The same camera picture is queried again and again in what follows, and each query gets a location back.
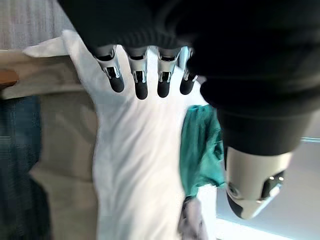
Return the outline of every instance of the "white garment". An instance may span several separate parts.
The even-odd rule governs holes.
[[[93,175],[98,195],[99,240],[175,240],[184,200],[179,174],[181,129],[190,105],[207,104],[196,82],[191,94],[180,94],[183,76],[177,68],[168,97],[157,94],[157,56],[148,52],[148,97],[139,100],[122,47],[117,47],[124,91],[111,89],[107,76],[79,35],[62,37],[24,53],[33,57],[70,55],[81,83],[97,111]]]

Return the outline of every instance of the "teal fabric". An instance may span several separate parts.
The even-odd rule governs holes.
[[[224,147],[217,111],[210,105],[191,106],[185,115],[180,146],[180,176],[186,197],[198,188],[225,183],[221,161]]]

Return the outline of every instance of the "beige fabric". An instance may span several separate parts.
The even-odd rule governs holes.
[[[98,123],[70,58],[0,51],[0,68],[15,70],[20,79],[1,92],[3,99],[40,99],[42,151],[30,173],[48,193],[54,239],[95,239],[98,202],[92,160]]]

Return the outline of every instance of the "robotic hand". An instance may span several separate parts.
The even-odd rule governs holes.
[[[162,98],[181,47],[191,47],[180,91],[206,76],[200,91],[217,108],[232,210],[250,219],[279,193],[320,107],[320,1],[59,2],[116,92],[125,86],[115,45],[126,50],[139,99],[148,95],[148,46],[158,47]]]

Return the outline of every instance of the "blue fabric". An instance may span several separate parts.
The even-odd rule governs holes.
[[[206,184],[225,183],[224,159],[217,111],[210,105],[191,106],[185,115],[180,146],[180,176],[186,197],[196,197]]]
[[[37,97],[0,101],[0,239],[46,239],[47,196],[29,176],[41,151]]]

